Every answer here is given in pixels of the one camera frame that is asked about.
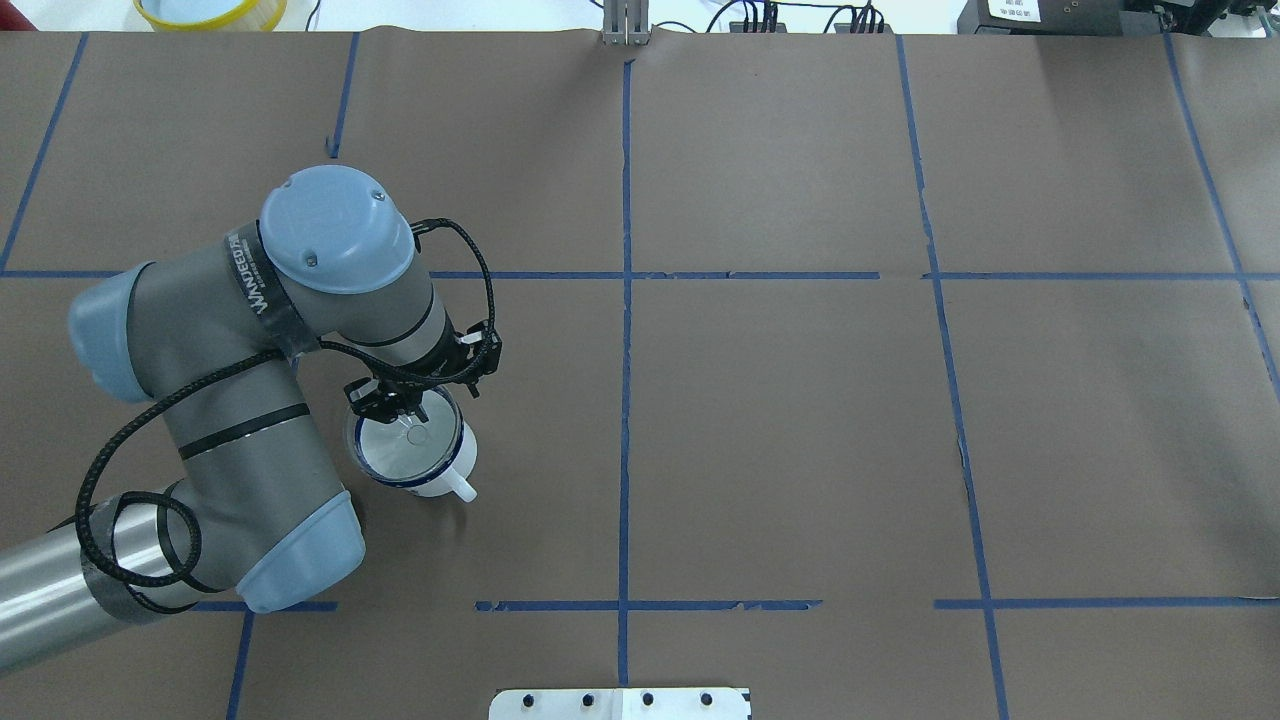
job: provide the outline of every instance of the metal bracket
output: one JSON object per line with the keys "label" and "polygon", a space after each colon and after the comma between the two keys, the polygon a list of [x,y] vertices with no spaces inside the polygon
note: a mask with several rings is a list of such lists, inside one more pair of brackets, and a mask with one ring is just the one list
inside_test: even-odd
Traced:
{"label": "metal bracket", "polygon": [[503,691],[489,720],[750,720],[751,692],[737,688]]}
{"label": "metal bracket", "polygon": [[605,45],[649,45],[649,0],[602,0]]}

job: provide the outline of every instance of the light blue cap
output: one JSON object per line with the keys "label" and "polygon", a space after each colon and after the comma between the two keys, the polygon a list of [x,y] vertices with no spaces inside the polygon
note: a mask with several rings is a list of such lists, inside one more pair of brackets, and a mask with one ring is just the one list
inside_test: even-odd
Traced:
{"label": "light blue cap", "polygon": [[259,232],[282,273],[320,292],[371,292],[413,261],[413,234],[390,196],[344,165],[291,176],[266,196]]}
{"label": "light blue cap", "polygon": [[365,560],[365,538],[342,491],[275,543],[236,585],[253,612],[284,610],[346,578]]}
{"label": "light blue cap", "polygon": [[128,337],[133,286],[150,264],[142,263],[86,290],[67,314],[67,331],[81,365],[88,368],[100,388],[125,402],[151,400],[133,374]]}

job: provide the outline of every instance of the white label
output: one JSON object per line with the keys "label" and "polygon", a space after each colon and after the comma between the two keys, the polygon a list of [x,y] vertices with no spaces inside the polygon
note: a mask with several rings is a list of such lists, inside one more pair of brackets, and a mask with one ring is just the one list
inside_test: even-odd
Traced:
{"label": "white label", "polygon": [[1039,22],[1039,0],[987,0],[987,9],[992,17],[1006,20]]}

